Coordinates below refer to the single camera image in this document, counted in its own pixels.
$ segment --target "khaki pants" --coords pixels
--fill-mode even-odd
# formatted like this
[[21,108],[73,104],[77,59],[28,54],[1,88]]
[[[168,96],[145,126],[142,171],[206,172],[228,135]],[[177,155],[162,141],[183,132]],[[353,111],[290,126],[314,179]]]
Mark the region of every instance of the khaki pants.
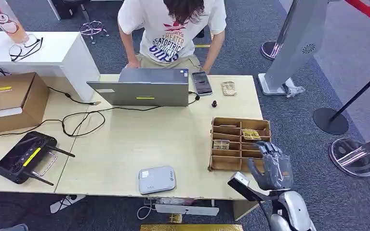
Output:
[[189,73],[194,73],[200,71],[200,62],[198,58],[194,55],[179,58],[172,63],[164,64],[159,63],[153,59],[150,59],[142,54],[137,55],[138,62],[142,68],[186,68]]

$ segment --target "desk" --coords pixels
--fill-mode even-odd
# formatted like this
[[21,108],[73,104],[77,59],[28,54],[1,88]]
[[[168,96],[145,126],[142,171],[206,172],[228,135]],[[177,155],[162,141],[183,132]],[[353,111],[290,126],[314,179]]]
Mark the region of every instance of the desk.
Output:
[[[102,75],[103,81],[117,81],[119,75]],[[0,192],[58,193],[143,197],[138,191],[140,169],[169,165],[175,170],[177,187],[155,197],[234,200],[235,219],[240,219],[257,206],[227,185],[233,171],[207,170],[210,155],[210,129],[213,117],[262,119],[252,76],[211,76],[214,94],[203,96],[189,107],[162,107],[147,112],[115,109],[103,112],[106,123],[96,132],[70,138],[57,122],[46,123],[37,131],[53,136],[58,147],[75,154],[75,158],[59,154],[44,178],[55,186],[30,179],[18,185],[0,176]],[[220,84],[234,81],[238,94],[223,96]],[[64,95],[51,92],[44,119],[111,107],[98,94],[97,106],[74,103]],[[216,100],[218,106],[211,103]],[[66,123],[73,130],[81,121],[74,117]],[[101,123],[97,114],[87,120],[80,133]],[[0,159],[23,135],[0,137]],[[252,180],[250,187],[267,194]]]
[[[76,104],[67,100],[65,96],[60,93],[51,92],[43,119],[60,119],[71,113],[84,112],[87,108],[87,105]],[[78,118],[71,119],[66,123],[66,127],[68,130],[72,131],[78,123]],[[70,138],[62,132],[62,126],[59,122],[47,122],[38,128],[37,131],[55,137],[58,141],[57,147],[65,151],[71,150],[75,140],[75,138]],[[0,160],[23,136],[24,135],[11,135],[0,137]],[[46,180],[54,183],[54,186],[47,185],[34,179],[29,179],[25,183],[19,185],[0,176],[0,192],[54,193],[67,160],[67,156],[64,154],[58,154],[57,156],[57,160],[43,176]]]
[[[118,77],[102,75],[101,80],[117,81]],[[106,117],[103,127],[76,139],[72,150],[76,158],[67,160],[55,193],[142,197],[137,183],[139,170],[169,165],[175,170],[177,187],[151,196],[243,200],[242,195],[227,185],[233,171],[207,170],[210,129],[213,117],[262,119],[254,81],[252,76],[211,76],[209,79],[214,94],[201,97],[189,107],[103,112]],[[224,81],[235,82],[236,96],[222,94],[220,84]],[[218,103],[216,108],[211,106],[213,100]],[[89,110],[111,107],[98,94],[94,94],[92,101],[102,103]],[[80,132],[101,122],[102,118],[94,115]],[[254,180],[252,183],[252,188],[261,191]],[[249,205],[247,201],[240,204]]]
[[12,74],[36,72],[46,85],[88,102],[93,90],[86,81],[97,81],[100,73],[80,32],[27,33],[44,38],[42,48],[14,63],[9,57],[13,42],[5,32],[0,31],[0,67]]

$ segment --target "robotic hand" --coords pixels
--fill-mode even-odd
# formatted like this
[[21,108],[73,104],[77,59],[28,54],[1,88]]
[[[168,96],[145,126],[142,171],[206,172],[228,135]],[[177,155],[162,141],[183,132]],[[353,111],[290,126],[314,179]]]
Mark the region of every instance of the robotic hand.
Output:
[[[270,190],[269,195],[249,188],[249,180],[240,172],[232,176],[227,183],[249,201],[258,201],[269,222],[271,231],[316,231],[307,211],[307,206],[300,194],[291,190],[293,174],[290,156],[284,154],[270,142],[256,142],[263,154],[264,175],[248,160],[249,170],[263,190]],[[260,201],[272,201],[273,213],[269,216]]]

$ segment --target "floor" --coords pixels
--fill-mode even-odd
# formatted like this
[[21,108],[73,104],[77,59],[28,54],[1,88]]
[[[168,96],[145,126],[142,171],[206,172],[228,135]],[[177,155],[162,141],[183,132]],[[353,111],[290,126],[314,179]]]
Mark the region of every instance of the floor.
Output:
[[[286,15],[283,6],[288,7],[287,2],[282,1],[283,4],[280,4],[277,0],[227,0],[226,41],[211,74],[255,77],[258,73],[265,72],[271,62],[261,56],[259,47],[266,40],[277,37]],[[8,0],[8,3],[28,31],[75,31],[84,21],[77,12],[75,18],[58,22],[46,0],[37,0],[33,5],[27,0]],[[103,74],[119,73],[126,64],[116,23],[120,4],[87,4],[92,19],[103,21],[110,33],[110,37],[100,37],[96,45],[88,44],[97,67]],[[355,29],[349,25],[355,28],[362,26],[362,30],[369,34],[365,33],[355,39]],[[136,31],[133,35],[137,50],[141,33]],[[360,52],[360,55],[351,53],[346,60],[339,56],[340,52],[335,52],[341,47],[347,47],[344,50],[347,53]],[[198,49],[196,55],[203,62],[206,49]],[[313,111],[320,107],[339,108],[342,101],[346,101],[362,87],[362,80],[369,79],[370,24],[368,18],[357,16],[345,2],[329,5],[323,49],[294,76],[296,84],[306,88],[305,93],[293,99],[265,97],[254,78],[263,116],[272,123],[273,141],[291,154],[294,189],[305,199],[310,216],[319,231],[370,231],[370,178],[355,179],[345,175],[336,169],[327,155],[328,144],[337,138],[353,137],[364,140],[364,136],[369,140],[370,130],[366,130],[363,123],[370,121],[370,115],[365,114],[361,106],[357,106],[358,109],[355,110],[360,113],[358,116],[348,110],[345,115],[350,119],[351,125],[344,136],[322,132],[314,125],[311,117]],[[370,107],[370,96],[369,101],[360,105]],[[89,196],[76,206],[48,216],[48,206],[60,197],[52,194],[0,193],[0,202],[18,203],[25,208],[0,204],[0,228],[14,223],[26,223],[31,230],[39,231],[138,231],[142,223],[168,222],[168,215],[154,212],[146,220],[139,221],[136,211],[142,206],[142,199],[103,196]],[[231,203],[219,201],[217,204],[220,208],[218,216],[186,216],[184,223],[234,223]],[[246,231],[269,230],[259,209],[237,223],[242,224]]]

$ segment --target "white t-shirt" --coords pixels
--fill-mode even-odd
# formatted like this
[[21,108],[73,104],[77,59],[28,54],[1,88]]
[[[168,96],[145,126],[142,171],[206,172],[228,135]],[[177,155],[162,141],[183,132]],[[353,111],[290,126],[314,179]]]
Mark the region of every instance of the white t-shirt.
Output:
[[192,39],[209,25],[214,35],[226,27],[224,0],[204,0],[204,13],[197,24],[187,21],[180,25],[169,16],[163,0],[125,0],[119,11],[118,21],[125,34],[143,25],[145,31],[140,53],[157,62],[170,63],[180,57],[192,55]]

